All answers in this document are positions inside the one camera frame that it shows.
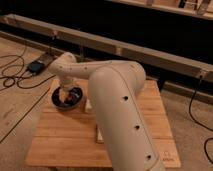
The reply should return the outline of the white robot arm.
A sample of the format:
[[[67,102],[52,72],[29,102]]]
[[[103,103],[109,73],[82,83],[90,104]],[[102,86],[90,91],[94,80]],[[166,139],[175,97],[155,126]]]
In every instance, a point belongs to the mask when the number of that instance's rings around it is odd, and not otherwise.
[[[166,171],[136,101],[146,80],[139,63],[79,63],[66,52],[50,64],[49,70],[59,78],[52,101],[62,109],[76,106],[82,98],[74,80],[88,81],[89,100],[114,171]]]

